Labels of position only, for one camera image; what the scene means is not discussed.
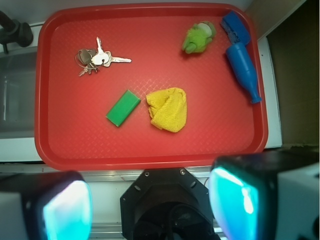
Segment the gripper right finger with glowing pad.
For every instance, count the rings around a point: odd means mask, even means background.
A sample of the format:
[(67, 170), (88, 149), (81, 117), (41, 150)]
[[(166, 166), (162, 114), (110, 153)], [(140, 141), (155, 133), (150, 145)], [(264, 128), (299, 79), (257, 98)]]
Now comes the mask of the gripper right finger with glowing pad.
[(273, 150), (218, 157), (208, 180), (213, 216), (229, 240), (317, 240), (320, 159)]

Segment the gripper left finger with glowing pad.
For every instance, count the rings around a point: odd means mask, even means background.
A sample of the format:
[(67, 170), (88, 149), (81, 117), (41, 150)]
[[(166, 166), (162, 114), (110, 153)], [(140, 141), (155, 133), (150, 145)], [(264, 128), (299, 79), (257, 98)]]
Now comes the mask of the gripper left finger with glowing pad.
[(2, 240), (87, 240), (92, 221), (91, 190), (76, 171), (0, 179)]

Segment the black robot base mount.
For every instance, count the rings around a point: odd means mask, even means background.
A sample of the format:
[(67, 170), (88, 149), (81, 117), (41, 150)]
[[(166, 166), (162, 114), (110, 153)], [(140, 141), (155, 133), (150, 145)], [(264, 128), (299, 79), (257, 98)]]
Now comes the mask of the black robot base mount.
[(185, 168), (146, 169), (120, 197), (127, 240), (218, 240), (208, 189)]

